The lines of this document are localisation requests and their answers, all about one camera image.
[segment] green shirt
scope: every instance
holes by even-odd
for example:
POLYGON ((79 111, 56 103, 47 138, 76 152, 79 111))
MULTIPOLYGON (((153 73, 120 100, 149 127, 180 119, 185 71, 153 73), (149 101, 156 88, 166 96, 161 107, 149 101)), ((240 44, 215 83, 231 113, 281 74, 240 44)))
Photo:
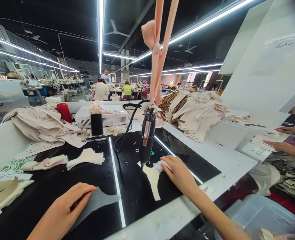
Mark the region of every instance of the green shirt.
POLYGON ((132 87, 130 85, 123 86, 124 95, 132 95, 132 87))

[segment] table leg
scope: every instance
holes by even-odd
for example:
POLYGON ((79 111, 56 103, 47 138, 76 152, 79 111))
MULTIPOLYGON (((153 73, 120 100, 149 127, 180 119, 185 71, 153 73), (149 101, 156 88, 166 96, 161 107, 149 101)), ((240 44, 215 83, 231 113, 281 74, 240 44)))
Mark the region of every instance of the table leg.
POLYGON ((42 98, 42 96, 41 96, 40 91, 39 91, 39 90, 36 90, 36 94, 37 94, 38 98, 40 99, 41 104, 44 105, 45 102, 44 102, 44 100, 43 100, 43 98, 42 98))

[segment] forearm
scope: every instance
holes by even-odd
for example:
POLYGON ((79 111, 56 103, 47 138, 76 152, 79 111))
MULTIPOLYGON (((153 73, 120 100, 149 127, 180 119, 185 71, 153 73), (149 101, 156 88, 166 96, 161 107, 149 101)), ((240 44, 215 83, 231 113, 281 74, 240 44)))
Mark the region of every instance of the forearm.
POLYGON ((249 239, 249 236, 228 218, 200 189, 187 196, 203 215, 212 223, 220 236, 225 240, 249 239))

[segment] black work table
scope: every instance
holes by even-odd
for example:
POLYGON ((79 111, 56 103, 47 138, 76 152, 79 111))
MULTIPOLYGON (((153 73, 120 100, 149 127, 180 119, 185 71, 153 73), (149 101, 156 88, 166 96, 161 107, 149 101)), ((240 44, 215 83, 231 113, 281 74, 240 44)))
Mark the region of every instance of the black work table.
MULTIPOLYGON (((147 167, 152 167, 152 164, 159 161, 160 157, 174 153, 202 182, 220 173, 218 169, 163 128, 156 129, 156 136, 159 141, 154 141, 152 149, 154 155, 151 155, 150 162, 146 164, 147 167)), ((117 137, 111 137, 112 146, 116 139, 117 137)), ((109 140, 105 143, 87 143, 80 149, 65 144, 60 149, 39 154, 36 161, 61 154, 67 155, 69 160, 72 160, 77 158, 84 148, 91 147, 95 152, 104 152, 105 161, 102 165, 82 163, 70 171, 66 170, 65 165, 45 171, 34 171, 32 180, 35 182, 25 188, 10 206, 3 209, 0 215, 0 239, 26 239, 54 200, 78 182, 99 186, 104 193, 114 195, 117 194, 115 183, 115 177, 117 177, 122 209, 120 210, 120 203, 116 202, 93 211, 63 239, 104 239, 122 229, 122 215, 124 215, 125 225, 128 226, 181 196, 182 193, 170 181, 166 173, 162 172, 158 181, 161 200, 154 200, 150 183, 137 165, 139 159, 135 149, 139 148, 140 143, 139 132, 128 133, 122 151, 118 154, 120 164, 114 151, 111 155, 109 140)))

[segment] hand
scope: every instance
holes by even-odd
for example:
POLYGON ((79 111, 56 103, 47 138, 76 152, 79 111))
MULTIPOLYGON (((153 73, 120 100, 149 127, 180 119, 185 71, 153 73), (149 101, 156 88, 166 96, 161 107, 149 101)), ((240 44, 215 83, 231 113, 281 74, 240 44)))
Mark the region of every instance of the hand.
POLYGON ((263 140, 263 142, 265 144, 268 144, 274 148, 277 148, 277 149, 280 149, 281 151, 291 155, 291 156, 294 156, 295 157, 295 147, 292 146, 291 144, 289 143, 285 143, 285 142, 270 142, 270 141, 265 141, 263 140))
POLYGON ((53 202, 27 240, 61 240, 73 226, 95 190, 95 186, 86 183, 78 183, 71 187, 53 202))
POLYGON ((282 133, 295 135, 295 128, 294 127, 279 127, 279 128, 276 128, 275 130, 282 132, 282 133))
POLYGON ((161 165, 172 182, 184 195, 190 198, 195 192, 200 191, 188 167, 179 157, 170 155, 160 159, 172 168, 173 172, 167 166, 161 165))

